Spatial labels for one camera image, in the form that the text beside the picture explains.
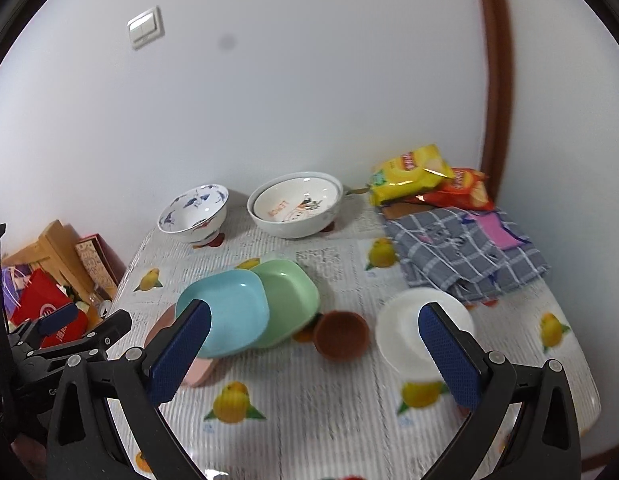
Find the silver screw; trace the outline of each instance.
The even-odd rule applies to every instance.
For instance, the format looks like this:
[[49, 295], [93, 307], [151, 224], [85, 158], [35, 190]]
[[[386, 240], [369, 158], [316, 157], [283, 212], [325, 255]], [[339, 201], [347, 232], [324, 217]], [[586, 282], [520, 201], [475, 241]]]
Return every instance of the silver screw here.
[[125, 352], [125, 358], [128, 361], [136, 361], [136, 359], [138, 359], [142, 355], [143, 351], [138, 347], [130, 348], [128, 351]]
[[555, 372], [560, 372], [563, 369], [563, 365], [559, 361], [552, 359], [549, 362], [549, 368], [554, 370]]
[[80, 355], [74, 354], [68, 359], [68, 366], [73, 367], [80, 363]]
[[490, 352], [488, 357], [495, 365], [501, 365], [505, 362], [505, 356], [500, 352]]

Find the light switch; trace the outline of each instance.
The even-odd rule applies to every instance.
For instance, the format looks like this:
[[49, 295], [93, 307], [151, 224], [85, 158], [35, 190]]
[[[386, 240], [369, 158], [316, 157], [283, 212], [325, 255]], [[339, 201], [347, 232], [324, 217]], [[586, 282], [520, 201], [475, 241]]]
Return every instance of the light switch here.
[[163, 23], [158, 7], [146, 10], [127, 22], [130, 42], [134, 49], [141, 48], [152, 40], [160, 38], [163, 33]]

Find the wall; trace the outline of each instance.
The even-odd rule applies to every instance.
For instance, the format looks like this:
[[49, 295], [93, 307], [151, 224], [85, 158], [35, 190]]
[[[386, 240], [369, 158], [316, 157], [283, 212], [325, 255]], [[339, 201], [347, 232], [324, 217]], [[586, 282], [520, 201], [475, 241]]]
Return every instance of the wall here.
[[501, 206], [553, 265], [603, 413], [588, 456], [619, 444], [619, 47], [583, 0], [511, 0], [517, 83]]
[[[166, 34], [134, 52], [156, 4]], [[485, 85], [479, 0], [49, 0], [0, 67], [4, 248], [59, 218], [127, 261], [198, 184], [358, 186], [431, 141], [476, 166]]]

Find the white plate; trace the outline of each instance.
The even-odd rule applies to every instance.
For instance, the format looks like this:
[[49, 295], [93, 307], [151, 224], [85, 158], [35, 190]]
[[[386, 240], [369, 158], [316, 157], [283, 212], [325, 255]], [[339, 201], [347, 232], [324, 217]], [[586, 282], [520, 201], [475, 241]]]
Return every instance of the white plate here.
[[270, 222], [294, 222], [327, 211], [338, 199], [337, 187], [324, 178], [292, 178], [262, 192], [254, 214]]
[[443, 380], [418, 332], [421, 308], [434, 301], [459, 329], [474, 335], [474, 321], [467, 309], [442, 290], [422, 286], [394, 296], [379, 314], [376, 343], [385, 361], [405, 380], [416, 383]]

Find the plaid towel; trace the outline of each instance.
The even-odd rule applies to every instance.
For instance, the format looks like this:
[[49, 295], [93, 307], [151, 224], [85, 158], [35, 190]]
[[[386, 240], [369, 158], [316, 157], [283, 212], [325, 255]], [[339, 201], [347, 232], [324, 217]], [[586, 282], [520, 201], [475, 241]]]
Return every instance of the plaid towel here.
[[495, 298], [543, 276], [541, 252], [502, 210], [433, 209], [385, 222], [409, 286], [461, 301]]

